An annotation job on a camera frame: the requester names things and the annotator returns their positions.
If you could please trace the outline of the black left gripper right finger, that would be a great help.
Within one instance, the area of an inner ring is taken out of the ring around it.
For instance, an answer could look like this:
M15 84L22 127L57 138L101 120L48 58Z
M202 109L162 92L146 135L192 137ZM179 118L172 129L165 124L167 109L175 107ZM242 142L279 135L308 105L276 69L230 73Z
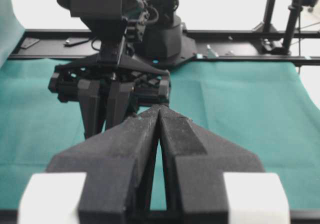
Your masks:
M263 173L261 160L165 106L158 120L167 208L184 224L226 224L223 173Z

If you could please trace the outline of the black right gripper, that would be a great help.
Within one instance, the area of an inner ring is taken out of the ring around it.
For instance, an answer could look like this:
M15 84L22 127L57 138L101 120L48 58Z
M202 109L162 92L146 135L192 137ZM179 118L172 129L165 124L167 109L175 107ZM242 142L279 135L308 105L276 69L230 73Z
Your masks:
M54 67L48 89L62 103L79 102L84 138L119 125L137 112L137 105L169 105L168 70L141 61L121 61L114 66L97 61L72 61Z

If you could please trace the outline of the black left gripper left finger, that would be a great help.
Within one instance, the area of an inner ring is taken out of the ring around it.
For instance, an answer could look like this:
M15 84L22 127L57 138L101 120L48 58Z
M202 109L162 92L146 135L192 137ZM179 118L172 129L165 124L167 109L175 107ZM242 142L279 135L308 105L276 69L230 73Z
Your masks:
M159 110L154 105L52 157L48 173L86 173L77 209L82 224L125 224L150 209Z

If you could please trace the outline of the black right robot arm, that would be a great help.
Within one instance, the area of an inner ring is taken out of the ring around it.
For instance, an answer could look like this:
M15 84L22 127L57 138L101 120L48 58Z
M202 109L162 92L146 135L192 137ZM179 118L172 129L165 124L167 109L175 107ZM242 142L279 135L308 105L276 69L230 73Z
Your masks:
M169 104L169 68L196 53L179 0L56 1L100 41L97 53L55 66L48 84L60 102L79 104L86 139L140 107Z

